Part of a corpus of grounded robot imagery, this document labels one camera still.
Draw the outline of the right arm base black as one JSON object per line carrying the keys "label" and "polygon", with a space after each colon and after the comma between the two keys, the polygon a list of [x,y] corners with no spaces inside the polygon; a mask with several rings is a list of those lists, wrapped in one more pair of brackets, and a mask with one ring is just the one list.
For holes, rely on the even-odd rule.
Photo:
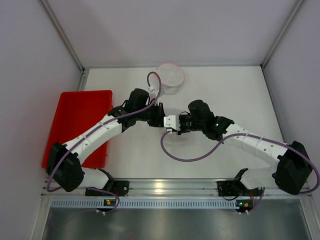
{"label": "right arm base black", "polygon": [[217,182],[217,190],[219,197],[260,197],[263,190],[256,188],[248,188],[242,182],[244,173],[248,168],[241,169],[238,174],[229,180],[220,180]]}

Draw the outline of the white mesh laundry bag pink trim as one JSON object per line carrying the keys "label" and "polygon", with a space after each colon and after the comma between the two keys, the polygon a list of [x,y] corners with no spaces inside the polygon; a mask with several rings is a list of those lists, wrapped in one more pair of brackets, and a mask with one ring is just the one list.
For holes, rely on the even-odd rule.
{"label": "white mesh laundry bag pink trim", "polygon": [[175,95],[183,87],[186,79],[185,72],[174,63],[163,63],[156,68],[160,76],[165,95]]}

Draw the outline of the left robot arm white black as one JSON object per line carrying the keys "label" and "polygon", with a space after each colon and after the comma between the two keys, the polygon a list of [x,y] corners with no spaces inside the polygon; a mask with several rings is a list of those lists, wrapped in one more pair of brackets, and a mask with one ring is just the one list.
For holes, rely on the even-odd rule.
{"label": "left robot arm white black", "polygon": [[134,89],[122,105],[112,108],[93,127],[65,143],[51,146],[46,173],[49,176],[46,190],[55,181],[60,189],[72,192],[77,188],[103,190],[111,180],[111,175],[103,169],[83,167],[85,160],[111,138],[120,135],[138,121],[149,126],[164,126],[164,107],[157,98],[143,89]]}

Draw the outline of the spare white mesh laundry bag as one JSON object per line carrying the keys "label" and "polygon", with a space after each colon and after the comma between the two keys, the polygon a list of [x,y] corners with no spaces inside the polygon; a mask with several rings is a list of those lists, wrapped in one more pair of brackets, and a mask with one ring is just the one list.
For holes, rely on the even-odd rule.
{"label": "spare white mesh laundry bag", "polygon": [[[164,113],[166,116],[169,115],[180,115],[183,113],[182,109],[179,108],[172,108],[172,107],[165,107]],[[168,134],[163,142],[167,145],[179,146],[179,145],[186,145],[191,141],[191,134],[184,133],[181,135],[177,135],[176,133]]]}

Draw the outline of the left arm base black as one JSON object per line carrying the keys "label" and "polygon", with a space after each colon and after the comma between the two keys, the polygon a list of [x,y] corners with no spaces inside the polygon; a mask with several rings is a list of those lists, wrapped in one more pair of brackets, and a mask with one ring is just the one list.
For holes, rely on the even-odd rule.
{"label": "left arm base black", "polygon": [[[106,186],[102,189],[104,191],[111,192],[118,197],[124,197],[129,192],[130,182],[127,180],[109,180]],[[96,196],[108,196],[109,194],[88,189],[85,190],[85,196],[96,197]]]}

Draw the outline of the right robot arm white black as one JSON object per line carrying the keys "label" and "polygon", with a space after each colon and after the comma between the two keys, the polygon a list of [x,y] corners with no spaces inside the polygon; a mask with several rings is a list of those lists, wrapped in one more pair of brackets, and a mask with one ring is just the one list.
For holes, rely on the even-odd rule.
{"label": "right robot arm white black", "polygon": [[287,144],[257,136],[229,118],[215,116],[200,99],[192,101],[188,109],[189,113],[178,118],[179,134],[202,132],[208,139],[243,150],[268,165],[244,168],[235,181],[248,190],[273,186],[291,195],[301,193],[313,170],[302,143]]}

